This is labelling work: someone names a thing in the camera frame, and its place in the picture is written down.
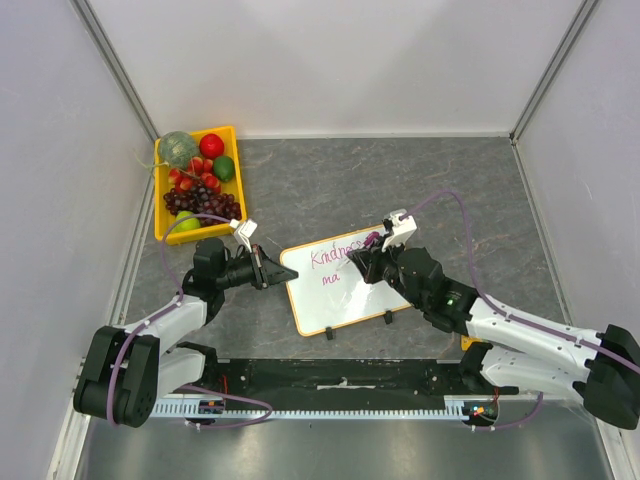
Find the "metal frame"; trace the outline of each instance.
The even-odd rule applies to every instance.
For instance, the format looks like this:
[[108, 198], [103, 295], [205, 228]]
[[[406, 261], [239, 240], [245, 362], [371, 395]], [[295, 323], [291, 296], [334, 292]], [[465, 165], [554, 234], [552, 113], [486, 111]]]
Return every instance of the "metal frame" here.
[[545, 97], [554, 78], [560, 71], [560, 68], [567, 59], [569, 52], [575, 45], [580, 33], [591, 18], [592, 13], [599, 3], [600, 0], [583, 0], [582, 4], [578, 7], [578, 10], [569, 24], [569, 28], [567, 28], [562, 40], [560, 40], [558, 48], [556, 48], [556, 51], [551, 57], [551, 61], [547, 65], [547, 68], [538, 81], [536, 88], [533, 90], [529, 101], [520, 114], [520, 118], [518, 118], [513, 130], [511, 131], [510, 138], [512, 142], [517, 143], [520, 137], [522, 137], [522, 133], [527, 128], [527, 125], [538, 109], [540, 102], [542, 102]]
[[[557, 262], [555, 260], [555, 254], [551, 243], [549, 241], [549, 234], [546, 225], [543, 220], [543, 216], [538, 210], [538, 202], [532, 191], [525, 163], [522, 161], [522, 156], [519, 151], [519, 142], [525, 132], [527, 126], [534, 117], [536, 111], [540, 107], [542, 101], [549, 92], [553, 81], [557, 77], [560, 69], [567, 60], [574, 45], [578, 41], [580, 34], [584, 30], [589, 20], [593, 17], [593, 13], [596, 11], [597, 6], [600, 4], [600, 0], [583, 0], [580, 7], [576, 11], [567, 31], [565, 32], [560, 44], [556, 48], [551, 61], [547, 65], [542, 77], [538, 81], [536, 88], [534, 89], [529, 101], [527, 102], [522, 114], [518, 118], [513, 130], [509, 137], [511, 138], [511, 145], [513, 153], [516, 158], [518, 169], [520, 170], [520, 176], [522, 183], [531, 205], [531, 212], [538, 230], [538, 235], [542, 242], [542, 248], [544, 250], [547, 264], [549, 265], [549, 271], [553, 281], [562, 314], [566, 323], [574, 325], [574, 316], [572, 315], [571, 305], [569, 304], [566, 296], [564, 295], [564, 289], [562, 288], [562, 280], [558, 273]], [[622, 431], [618, 428], [607, 425], [606, 423], [598, 420], [598, 431], [604, 445], [609, 464], [611, 466], [612, 473], [616, 480], [632, 480], [639, 479], [640, 466], [636, 465], [635, 460], [630, 452], [633, 450], [629, 445], [629, 436], [623, 435]]]
[[80, 20], [89, 32], [89, 36], [98, 48], [102, 58], [104, 58], [107, 67], [111, 70], [115, 81], [118, 83], [122, 93], [129, 101], [129, 104], [138, 117], [138, 120], [140, 120], [149, 140], [151, 140], [151, 142], [155, 142], [160, 136], [158, 129], [153, 124], [147, 109], [144, 107], [144, 104], [133, 86], [127, 71], [124, 69], [122, 62], [118, 58], [113, 45], [111, 45], [109, 37], [107, 37], [104, 28], [102, 28], [102, 25], [100, 24], [93, 7], [89, 3], [89, 0], [71, 0], [71, 5], [73, 5], [74, 9], [78, 13]]

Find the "small whiteboard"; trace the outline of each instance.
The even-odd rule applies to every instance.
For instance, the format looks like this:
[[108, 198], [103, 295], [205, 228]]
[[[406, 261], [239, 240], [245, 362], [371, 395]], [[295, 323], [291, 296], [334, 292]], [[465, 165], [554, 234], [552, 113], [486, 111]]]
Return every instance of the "small whiteboard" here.
[[287, 282], [293, 316], [300, 335], [324, 333], [400, 310], [409, 304], [385, 282], [367, 285], [347, 253], [363, 246], [369, 233], [384, 235], [384, 227], [367, 228], [284, 250], [280, 263], [299, 274]]

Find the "gray table surface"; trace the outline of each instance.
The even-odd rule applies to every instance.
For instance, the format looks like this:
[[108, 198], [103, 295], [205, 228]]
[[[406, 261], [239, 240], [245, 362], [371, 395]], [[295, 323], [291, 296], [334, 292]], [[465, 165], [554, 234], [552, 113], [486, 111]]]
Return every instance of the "gray table surface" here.
[[[375, 225], [438, 189], [464, 197], [484, 287], [500, 300], [561, 321], [540, 239], [505, 138], [286, 140], [240, 142], [253, 240], [281, 249]], [[411, 245], [426, 246], [446, 273], [469, 282], [457, 205], [443, 199], [417, 216]], [[166, 304], [174, 287], [149, 232], [127, 319]], [[168, 248], [180, 275], [194, 244]], [[395, 322], [373, 319], [337, 338], [298, 335], [284, 286], [231, 290], [219, 316], [189, 339], [222, 357], [448, 358], [458, 337], [431, 327], [416, 311]], [[530, 403], [502, 402], [501, 423]], [[548, 403], [524, 428], [474, 433], [437, 421], [280, 420], [239, 430], [198, 433], [176, 420], [142, 428], [93, 421], [78, 480], [223, 479], [610, 479], [593, 418]]]
[[[278, 259], [284, 248], [379, 224], [442, 188], [463, 196], [473, 221], [482, 285], [503, 302], [561, 321], [542, 245], [506, 138], [252, 140], [239, 142], [252, 237]], [[453, 199], [416, 216], [410, 245], [425, 246], [447, 275], [470, 283], [464, 230]], [[175, 291], [162, 270], [151, 226], [134, 284], [127, 321], [166, 304]], [[235, 245], [233, 239], [225, 240]], [[193, 243], [168, 247], [182, 276]], [[459, 340], [417, 311], [396, 314], [386, 326], [372, 319], [324, 335], [302, 337], [284, 285], [258, 292], [229, 290], [216, 319], [188, 339], [216, 347], [222, 357], [459, 358]]]

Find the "grapes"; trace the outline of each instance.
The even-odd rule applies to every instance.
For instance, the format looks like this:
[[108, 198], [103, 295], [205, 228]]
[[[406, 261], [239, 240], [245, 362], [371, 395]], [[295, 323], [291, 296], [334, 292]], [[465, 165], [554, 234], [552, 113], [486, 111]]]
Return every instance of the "grapes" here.
[[[193, 186], [178, 193], [172, 188], [162, 196], [164, 206], [173, 216], [181, 211], [192, 213], [205, 213], [224, 217], [227, 220], [242, 218], [240, 204], [236, 202], [236, 197], [232, 193], [216, 193], [213, 189], [206, 187], [202, 182], [194, 180]], [[220, 225], [221, 220], [212, 218], [198, 219], [201, 227]]]

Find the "white connector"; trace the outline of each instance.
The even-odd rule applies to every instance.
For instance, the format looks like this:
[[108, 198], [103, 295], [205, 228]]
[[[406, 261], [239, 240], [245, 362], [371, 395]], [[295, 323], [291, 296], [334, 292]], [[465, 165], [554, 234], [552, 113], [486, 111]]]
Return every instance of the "white connector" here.
[[240, 245], [244, 245], [247, 250], [251, 250], [251, 241], [249, 238], [258, 228], [258, 224], [250, 218], [244, 222], [233, 219], [229, 222], [229, 226], [233, 228], [233, 236]]
[[415, 220], [412, 216], [408, 216], [404, 220], [400, 220], [400, 217], [407, 213], [406, 210], [396, 210], [391, 212], [387, 219], [391, 220], [392, 228], [391, 235], [387, 237], [382, 245], [382, 251], [386, 251], [389, 247], [396, 247], [406, 243], [413, 232], [418, 229]]

